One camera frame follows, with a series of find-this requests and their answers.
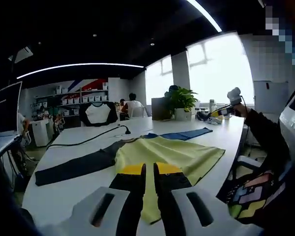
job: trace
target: dark ceiling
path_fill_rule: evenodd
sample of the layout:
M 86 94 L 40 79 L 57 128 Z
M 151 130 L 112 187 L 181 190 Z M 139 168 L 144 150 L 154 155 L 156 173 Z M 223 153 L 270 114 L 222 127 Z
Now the dark ceiling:
M 258 0 L 197 1 L 223 32 L 254 33 L 265 27 L 264 10 Z M 215 28 L 186 0 L 9 3 L 0 6 L 0 86 L 38 69 L 70 63 L 148 66 L 216 34 Z M 11 61 L 7 58 L 26 46 L 33 56 L 14 64 L 11 73 Z M 23 86 L 82 78 L 131 79 L 143 70 L 120 66 L 67 67 L 24 77 Z

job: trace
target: office chair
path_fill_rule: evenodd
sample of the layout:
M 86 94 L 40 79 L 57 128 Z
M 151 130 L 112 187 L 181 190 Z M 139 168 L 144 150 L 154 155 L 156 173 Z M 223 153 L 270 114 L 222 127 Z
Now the office chair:
M 143 118 L 144 117 L 144 111 L 146 110 L 145 107 L 135 107 L 132 109 L 131 114 L 129 114 L 129 118 Z

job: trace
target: led light strip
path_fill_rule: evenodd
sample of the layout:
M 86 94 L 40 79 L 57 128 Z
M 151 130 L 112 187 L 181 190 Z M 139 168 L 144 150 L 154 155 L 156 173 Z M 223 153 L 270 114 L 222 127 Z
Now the led light strip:
M 222 29 L 219 27 L 217 22 L 211 17 L 211 15 L 196 1 L 196 0 L 187 0 L 191 5 L 193 5 L 198 11 L 201 12 L 204 17 L 213 25 L 213 27 L 218 31 L 222 32 Z
M 38 72 L 42 72 L 45 70 L 52 70 L 52 69 L 57 69 L 57 68 L 62 68 L 62 67 L 69 67 L 69 66 L 76 66 L 76 65 L 119 65 L 119 66 L 128 66 L 128 67 L 136 67 L 136 68 L 144 68 L 144 66 L 141 65 L 129 65 L 129 64 L 119 64 L 119 63 L 78 63 L 78 64 L 68 64 L 68 65 L 58 65 L 58 66 L 53 66 L 53 67 L 48 67 L 45 69 L 41 69 L 41 70 L 36 70 L 30 73 L 27 73 L 25 75 L 21 75 L 19 77 L 17 77 L 17 79 L 23 78 L 25 76 L 28 75 L 32 75 Z

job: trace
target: window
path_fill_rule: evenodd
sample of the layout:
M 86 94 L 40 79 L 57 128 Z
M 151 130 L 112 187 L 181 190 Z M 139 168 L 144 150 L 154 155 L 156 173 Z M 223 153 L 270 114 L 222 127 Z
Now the window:
M 169 86 L 173 84 L 172 58 L 170 55 L 148 66 L 146 70 L 147 105 L 151 105 L 152 98 L 163 97 Z
M 246 104 L 254 104 L 249 62 L 236 33 L 218 36 L 188 47 L 190 87 L 201 103 L 214 99 L 228 104 L 227 93 L 238 87 Z

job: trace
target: desk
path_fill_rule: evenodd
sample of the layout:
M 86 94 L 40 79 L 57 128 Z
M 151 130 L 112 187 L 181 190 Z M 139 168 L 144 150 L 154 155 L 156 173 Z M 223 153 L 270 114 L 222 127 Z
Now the desk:
M 235 160 L 239 141 L 243 129 L 243 118 L 232 117 L 224 120 L 221 125 L 211 125 L 203 121 L 154 121 L 151 117 L 126 120 L 102 127 L 77 127 L 64 130 L 54 141 L 54 144 L 73 144 L 87 140 L 105 130 L 124 124 L 131 131 L 125 135 L 125 128 L 116 129 L 104 134 L 98 139 L 89 141 L 80 146 L 51 147 L 38 163 L 35 171 L 50 168 L 73 158 L 95 152 L 105 148 L 120 139 L 136 138 L 147 133 L 164 134 L 171 132 L 190 131 L 207 127 L 213 132 L 204 134 L 188 142 L 205 146 L 214 146 L 225 149 L 225 154 L 206 176 L 196 185 L 216 196 L 226 180 Z M 23 208 L 33 216 L 37 226 L 56 224 L 70 217 L 73 206 L 100 186 L 109 186 L 115 177 L 115 168 L 109 167 L 96 173 L 66 181 L 37 187 L 35 176 L 29 181 L 23 199 Z M 161 221 L 147 225 L 140 220 L 138 235 L 164 235 L 164 226 Z
M 0 155 L 13 144 L 18 138 L 19 134 L 0 137 Z

